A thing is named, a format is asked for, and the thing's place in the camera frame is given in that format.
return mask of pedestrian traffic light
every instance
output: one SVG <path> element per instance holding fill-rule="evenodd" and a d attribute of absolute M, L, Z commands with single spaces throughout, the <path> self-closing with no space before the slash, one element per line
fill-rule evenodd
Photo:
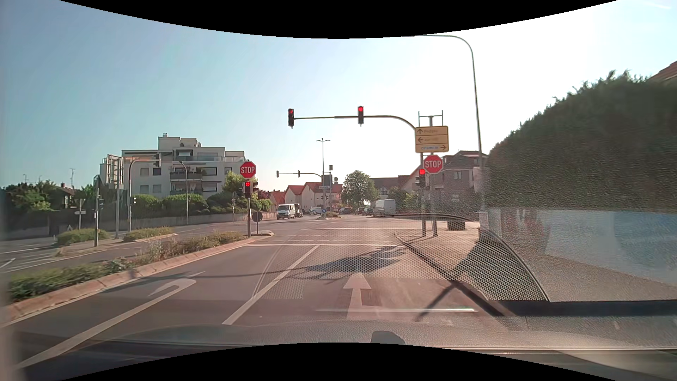
<path fill-rule="evenodd" d="M 418 176 L 416 177 L 416 186 L 425 188 L 425 169 L 421 168 L 418 170 Z"/>

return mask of road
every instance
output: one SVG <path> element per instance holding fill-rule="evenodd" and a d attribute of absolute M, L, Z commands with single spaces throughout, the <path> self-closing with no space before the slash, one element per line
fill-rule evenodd
<path fill-rule="evenodd" d="M 97 370 L 66 353 L 72 348 L 178 325 L 385 319 L 503 329 L 394 237 L 419 222 L 345 216 L 265 225 L 276 235 L 11 324 L 28 380 Z"/>
<path fill-rule="evenodd" d="M 292 220 L 273 220 L 262 221 L 259 223 L 259 230 L 272 230 L 275 228 L 276 234 L 281 237 L 285 235 L 294 235 L 304 224 L 310 223 L 316 217 L 295 218 Z M 246 222 L 222 222 L 218 224 L 201 224 L 176 226 L 173 228 L 176 236 L 163 239 L 185 239 L 199 235 L 206 235 L 215 231 L 239 231 L 246 233 Z M 256 223 L 252 222 L 252 232 L 256 232 Z M 126 232 L 122 232 L 120 237 L 124 237 Z M 102 248 L 98 252 L 89 253 L 84 256 L 72 256 L 70 258 L 56 257 L 57 249 L 52 246 L 53 238 L 23 239 L 19 241 L 0 242 L 0 273 L 30 273 L 36 270 L 46 268 L 62 268 L 67 266 L 76 266 L 78 264 L 101 262 L 124 256 L 133 256 L 147 248 L 150 243 L 123 243 L 111 248 Z"/>

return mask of round sign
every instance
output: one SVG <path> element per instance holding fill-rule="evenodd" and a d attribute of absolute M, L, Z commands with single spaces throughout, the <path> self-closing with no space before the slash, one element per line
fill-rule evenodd
<path fill-rule="evenodd" d="M 263 213 L 258 212 L 258 211 L 253 212 L 253 213 L 252 213 L 252 220 L 254 220 L 254 222 L 261 222 L 261 221 L 263 221 Z"/>
<path fill-rule="evenodd" d="M 240 174 L 244 178 L 252 178 L 256 174 L 256 165 L 251 161 L 245 161 L 240 167 Z"/>
<path fill-rule="evenodd" d="M 443 161 L 437 155 L 430 155 L 423 159 L 423 168 L 429 174 L 436 174 L 442 170 Z"/>

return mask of white van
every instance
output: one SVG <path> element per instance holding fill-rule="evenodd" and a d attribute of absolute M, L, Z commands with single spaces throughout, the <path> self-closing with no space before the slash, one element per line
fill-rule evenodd
<path fill-rule="evenodd" d="M 278 220 L 280 218 L 296 218 L 296 206 L 294 204 L 281 204 L 278 205 Z"/>
<path fill-rule="evenodd" d="M 374 206 L 374 217 L 393 216 L 395 217 L 395 200 L 378 200 Z"/>

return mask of windshield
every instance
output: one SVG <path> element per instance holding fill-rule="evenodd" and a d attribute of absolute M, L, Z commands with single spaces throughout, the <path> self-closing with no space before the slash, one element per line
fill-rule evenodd
<path fill-rule="evenodd" d="M 6 3 L 0 275 L 27 381 L 189 326 L 677 348 L 675 0 L 337 39 Z"/>

